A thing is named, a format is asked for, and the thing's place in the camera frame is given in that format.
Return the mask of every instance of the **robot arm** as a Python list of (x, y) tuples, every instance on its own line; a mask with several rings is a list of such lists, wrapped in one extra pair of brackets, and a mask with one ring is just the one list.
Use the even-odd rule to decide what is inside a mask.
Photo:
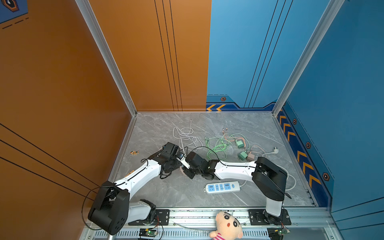
[(279, 222), (287, 173), (265, 157), (245, 163), (219, 160), (207, 162), (195, 152), (191, 152), (186, 162), (191, 168), (184, 169), (184, 172), (191, 179), (196, 173), (200, 173), (208, 180), (232, 178), (253, 181), (266, 196), (266, 213), (264, 214), (266, 222), (273, 224)]
[(132, 196), (152, 178), (170, 173), (183, 165), (189, 178), (196, 174), (213, 179), (241, 179), (253, 181), (267, 197), (265, 220), (278, 224), (284, 200), (287, 173), (264, 157), (246, 163), (206, 161), (195, 152), (186, 157), (178, 155), (179, 147), (167, 143), (151, 155), (144, 164), (124, 178), (102, 184), (89, 211), (88, 219), (111, 235), (116, 234), (126, 222), (154, 219), (156, 206), (144, 199), (130, 203)]

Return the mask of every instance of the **power strip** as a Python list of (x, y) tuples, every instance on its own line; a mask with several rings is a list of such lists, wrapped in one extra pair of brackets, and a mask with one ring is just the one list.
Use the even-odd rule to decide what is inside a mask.
[(204, 188), (204, 192), (208, 194), (220, 194), (228, 192), (239, 192), (240, 185), (238, 181), (233, 182), (217, 182), (212, 184), (207, 184)]

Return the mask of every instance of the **gray marble floor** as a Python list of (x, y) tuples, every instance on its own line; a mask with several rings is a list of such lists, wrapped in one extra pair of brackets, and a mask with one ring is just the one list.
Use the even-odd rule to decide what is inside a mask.
[[(175, 139), (172, 130), (175, 126), (179, 129), (190, 126), (192, 120), (193, 136), (197, 136), (205, 145), (205, 137), (222, 137), (222, 129), (228, 127), (228, 133), (242, 133), (251, 145), (259, 144), (267, 152), (274, 147), (279, 149), (278, 154), (269, 154), (267, 158), (288, 170), (293, 175), (297, 184), (288, 191), (292, 199), (285, 197), (285, 206), (311, 206), (311, 201), (298, 173), (292, 163), (287, 149), (281, 139), (279, 130), (273, 122), (271, 113), (247, 112), (247, 113), (139, 113), (129, 140), (123, 161), (118, 169), (116, 179), (121, 179), (132, 170), (142, 165), (141, 159), (147, 158), (158, 151), (167, 142), (181, 146), (179, 139)], [(184, 146), (191, 141), (183, 141)], [(237, 155), (241, 152), (237, 147), (227, 150), (228, 162), (239, 162)], [(139, 151), (138, 155), (130, 154), (131, 151)], [(203, 158), (207, 149), (196, 151)], [(196, 175), (194, 179), (184, 176), (181, 171), (175, 170), (166, 179), (158, 177), (150, 180), (141, 188), (132, 201), (147, 199), (158, 207), (207, 207), (207, 206), (265, 206), (266, 198), (253, 182), (247, 182), (240, 192), (208, 195), (203, 188), (208, 181)], [(292, 178), (287, 181), (287, 188), (293, 186)]]

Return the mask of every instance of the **doll face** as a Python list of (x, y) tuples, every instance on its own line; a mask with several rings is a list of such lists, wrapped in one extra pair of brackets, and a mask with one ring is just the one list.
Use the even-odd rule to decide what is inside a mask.
[(241, 228), (239, 221), (227, 212), (220, 212), (217, 214), (216, 221), (220, 226), (223, 226), (224, 228), (228, 227), (228, 229), (232, 228), (234, 231)]

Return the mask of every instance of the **stuffed toy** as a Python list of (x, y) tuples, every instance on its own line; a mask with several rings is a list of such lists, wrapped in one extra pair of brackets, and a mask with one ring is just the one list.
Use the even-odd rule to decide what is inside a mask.
[(239, 221), (227, 212), (216, 215), (217, 231), (209, 233), (214, 240), (234, 240), (243, 237), (243, 229)]

